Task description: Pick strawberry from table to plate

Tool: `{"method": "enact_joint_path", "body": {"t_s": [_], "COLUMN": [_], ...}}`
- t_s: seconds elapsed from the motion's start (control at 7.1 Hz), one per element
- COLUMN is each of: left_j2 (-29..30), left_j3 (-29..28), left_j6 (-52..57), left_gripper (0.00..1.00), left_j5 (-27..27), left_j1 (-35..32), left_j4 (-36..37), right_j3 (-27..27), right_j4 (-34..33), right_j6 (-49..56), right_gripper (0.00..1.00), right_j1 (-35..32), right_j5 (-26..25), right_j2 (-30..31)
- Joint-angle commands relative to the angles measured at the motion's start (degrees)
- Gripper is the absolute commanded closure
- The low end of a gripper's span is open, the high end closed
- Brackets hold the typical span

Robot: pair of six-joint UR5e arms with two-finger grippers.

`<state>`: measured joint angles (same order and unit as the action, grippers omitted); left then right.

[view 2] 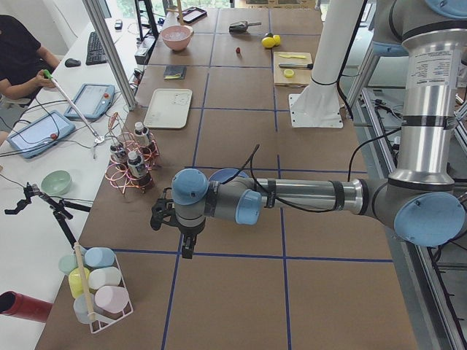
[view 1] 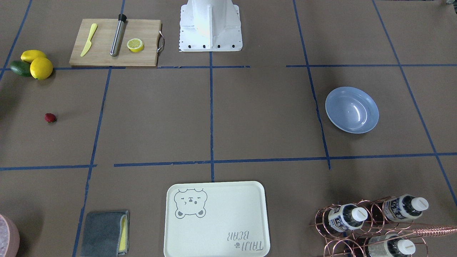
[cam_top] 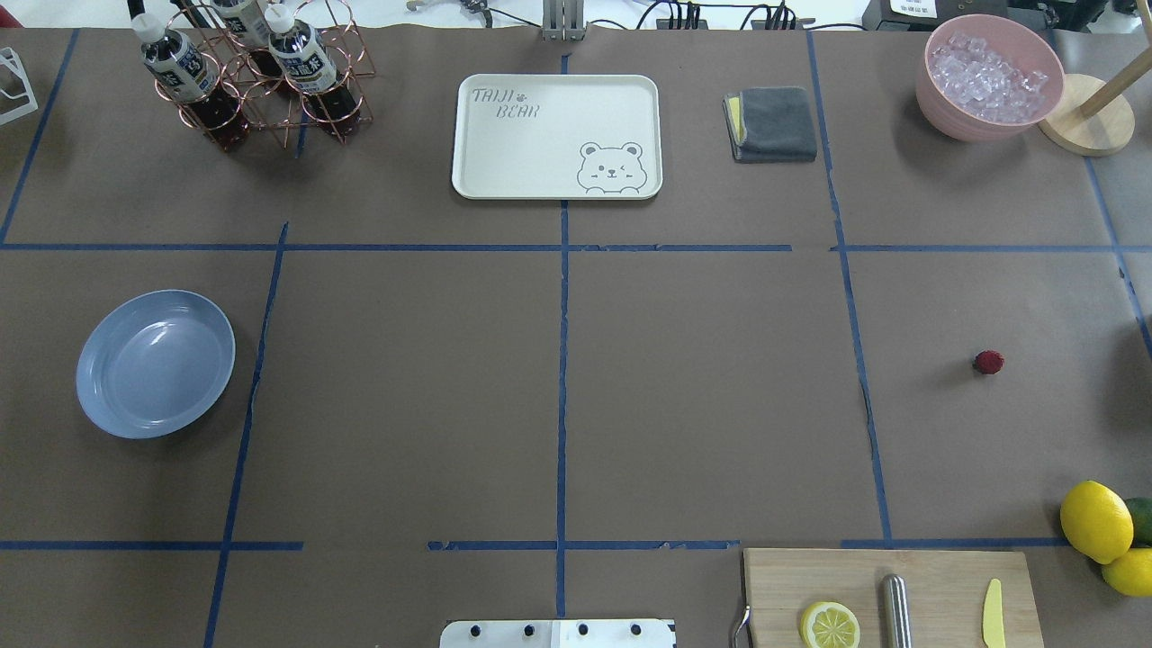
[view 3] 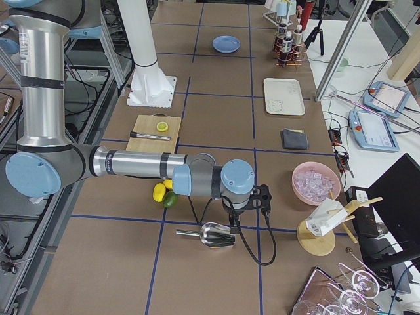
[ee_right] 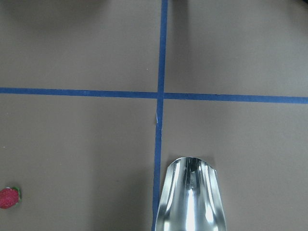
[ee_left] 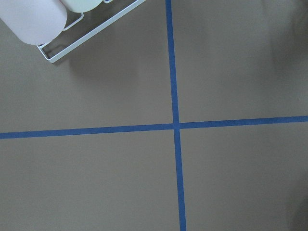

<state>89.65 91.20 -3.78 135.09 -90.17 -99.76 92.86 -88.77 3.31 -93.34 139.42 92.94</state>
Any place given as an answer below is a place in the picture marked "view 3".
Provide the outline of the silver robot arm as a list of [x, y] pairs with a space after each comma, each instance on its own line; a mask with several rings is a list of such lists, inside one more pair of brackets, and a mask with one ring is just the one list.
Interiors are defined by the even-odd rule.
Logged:
[[24, 134], [5, 166], [12, 187], [41, 198], [89, 177], [171, 179], [176, 194], [222, 200], [234, 233], [241, 231], [244, 211], [269, 215], [268, 187], [255, 185], [253, 168], [243, 160], [218, 166], [209, 154], [130, 152], [73, 143], [65, 133], [64, 39], [100, 37], [100, 2], [9, 1], [8, 6], [19, 31], [24, 111]]

